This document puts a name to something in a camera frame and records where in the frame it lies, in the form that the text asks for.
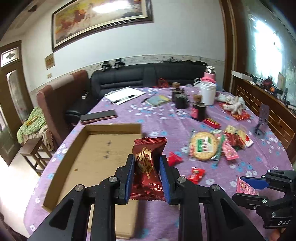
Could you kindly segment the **person's hand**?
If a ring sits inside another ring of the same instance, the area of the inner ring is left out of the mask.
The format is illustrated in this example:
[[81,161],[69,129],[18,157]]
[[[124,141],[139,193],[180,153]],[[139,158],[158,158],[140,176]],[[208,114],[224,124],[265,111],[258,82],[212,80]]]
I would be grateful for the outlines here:
[[269,236],[269,241],[277,241],[284,231],[285,228],[273,230],[273,232]]

